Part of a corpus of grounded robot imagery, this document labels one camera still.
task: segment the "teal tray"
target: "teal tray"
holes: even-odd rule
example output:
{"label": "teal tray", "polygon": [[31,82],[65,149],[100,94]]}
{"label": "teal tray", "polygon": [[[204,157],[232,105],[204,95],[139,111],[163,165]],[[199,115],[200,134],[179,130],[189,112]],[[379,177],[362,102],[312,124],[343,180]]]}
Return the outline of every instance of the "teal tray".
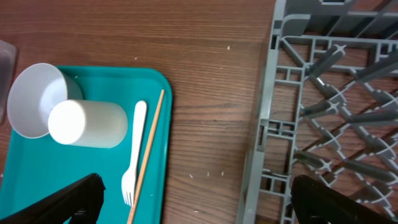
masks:
{"label": "teal tray", "polygon": [[122,106],[129,119],[127,135],[120,145],[112,149],[96,149],[64,146],[49,135],[26,139],[13,131],[0,191],[0,219],[95,172],[102,177],[106,188],[97,223],[126,223],[130,207],[124,204],[121,179],[130,163],[134,107],[139,100],[148,105],[140,168],[160,91],[164,89],[162,109],[134,219],[135,224],[160,223],[172,110],[172,90],[168,81],[149,68],[58,68],[80,85],[86,100],[108,101]]}

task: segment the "black plastic object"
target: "black plastic object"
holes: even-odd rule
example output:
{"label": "black plastic object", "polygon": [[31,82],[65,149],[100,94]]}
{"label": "black plastic object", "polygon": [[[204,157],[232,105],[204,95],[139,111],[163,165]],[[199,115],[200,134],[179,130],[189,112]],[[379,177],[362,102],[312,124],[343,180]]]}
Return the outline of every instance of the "black plastic object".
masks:
{"label": "black plastic object", "polygon": [[90,174],[33,205],[0,220],[0,224],[96,223],[104,203],[105,186]]}
{"label": "black plastic object", "polygon": [[397,224],[306,175],[293,181],[292,204],[300,224]]}

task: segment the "fork handle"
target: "fork handle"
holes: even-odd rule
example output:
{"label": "fork handle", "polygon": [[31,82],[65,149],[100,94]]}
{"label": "fork handle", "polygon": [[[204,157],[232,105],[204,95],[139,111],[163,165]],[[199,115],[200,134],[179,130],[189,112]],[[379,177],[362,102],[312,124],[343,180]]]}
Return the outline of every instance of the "fork handle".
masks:
{"label": "fork handle", "polygon": [[144,100],[138,101],[134,109],[134,120],[132,121],[132,146],[130,168],[136,170],[139,150],[141,148],[142,132],[144,130],[147,104]]}

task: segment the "gray dish rack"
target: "gray dish rack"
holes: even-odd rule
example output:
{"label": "gray dish rack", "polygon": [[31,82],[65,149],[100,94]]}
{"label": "gray dish rack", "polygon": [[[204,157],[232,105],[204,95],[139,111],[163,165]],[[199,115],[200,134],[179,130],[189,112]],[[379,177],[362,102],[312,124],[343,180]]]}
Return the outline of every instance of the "gray dish rack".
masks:
{"label": "gray dish rack", "polygon": [[[305,164],[313,176],[332,188],[339,174],[349,170],[363,186],[349,197],[359,203],[376,204],[387,216],[398,221],[397,212],[393,211],[389,201],[392,186],[398,183],[398,165],[394,161],[398,129],[393,129],[382,138],[368,131],[369,127],[398,125],[398,91],[388,92],[371,85],[371,81],[378,78],[398,77],[398,41],[393,40],[398,33],[398,12],[392,12],[398,1],[383,1],[370,12],[354,11],[356,3],[355,0],[276,1],[266,66],[261,74],[252,119],[251,145],[246,153],[237,224],[256,221],[260,194],[280,197],[280,223],[295,223],[289,187],[295,162]],[[308,46],[309,57],[303,58],[293,45]],[[345,56],[346,48],[368,50],[368,65],[336,64]],[[279,63],[281,51],[294,61],[294,66]],[[323,80],[325,72],[349,74],[352,79],[342,88],[337,88]],[[277,73],[284,73],[285,78],[278,78]],[[324,99],[304,106],[302,92],[305,82],[311,82]],[[299,89],[293,121],[270,117],[276,85],[296,86]],[[376,104],[362,113],[352,113],[346,106],[348,99],[345,92],[358,85],[368,92]],[[332,131],[317,121],[317,118],[331,114],[338,114],[344,119],[343,124]],[[309,147],[299,148],[296,145],[298,126],[304,122],[317,130],[321,137]],[[366,143],[364,149],[350,156],[344,153],[339,142],[339,137],[348,129]],[[283,173],[264,167],[268,150],[266,142],[270,138],[290,142]],[[329,158],[317,155],[321,147],[334,151],[341,162],[332,164]],[[369,156],[376,156],[386,169],[363,162]],[[268,184],[264,188],[262,182],[265,180]],[[284,187],[276,190],[274,186],[280,184]]]}

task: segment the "cup rim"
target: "cup rim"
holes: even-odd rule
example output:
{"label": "cup rim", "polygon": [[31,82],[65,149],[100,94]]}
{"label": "cup rim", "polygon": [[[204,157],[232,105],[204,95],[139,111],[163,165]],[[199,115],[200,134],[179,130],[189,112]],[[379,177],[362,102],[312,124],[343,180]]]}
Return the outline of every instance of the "cup rim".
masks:
{"label": "cup rim", "polygon": [[41,138],[41,137],[44,137],[44,136],[48,135],[48,134],[50,133],[50,131],[48,130],[48,124],[46,124],[46,125],[47,125],[47,132],[44,133],[44,134],[41,134],[40,136],[33,136],[33,137],[32,137],[32,136],[26,136],[26,135],[24,135],[24,134],[21,134],[16,128],[14,128],[13,121],[12,121],[11,116],[10,116],[10,106],[9,106],[10,101],[9,101],[9,100],[10,100],[11,95],[15,92],[16,83],[17,83],[17,82],[20,82],[20,81],[24,78],[24,75],[25,75],[26,73],[28,73],[28,71],[29,71],[32,67],[43,66],[43,65],[48,66],[48,67],[52,67],[52,68],[55,69],[55,71],[57,71],[56,74],[59,75],[59,76],[62,78],[62,80],[63,80],[63,82],[64,82],[64,85],[65,85],[65,90],[66,90],[66,93],[67,93],[67,98],[66,98],[65,100],[68,99],[67,81],[66,81],[66,79],[65,79],[64,74],[63,74],[56,66],[54,66],[54,65],[52,65],[52,64],[49,64],[49,63],[36,63],[36,64],[34,64],[34,65],[31,65],[31,66],[25,68],[25,70],[23,70],[23,71],[17,76],[17,78],[14,80],[14,82],[12,83],[12,86],[11,86],[11,88],[10,88],[10,91],[9,91],[9,93],[8,93],[8,97],[7,97],[7,117],[8,117],[8,120],[9,120],[9,122],[10,122],[10,125],[11,125],[12,129],[13,129],[16,133],[18,133],[20,136],[23,136],[24,138],[28,138],[28,139],[37,139],[37,138]]}

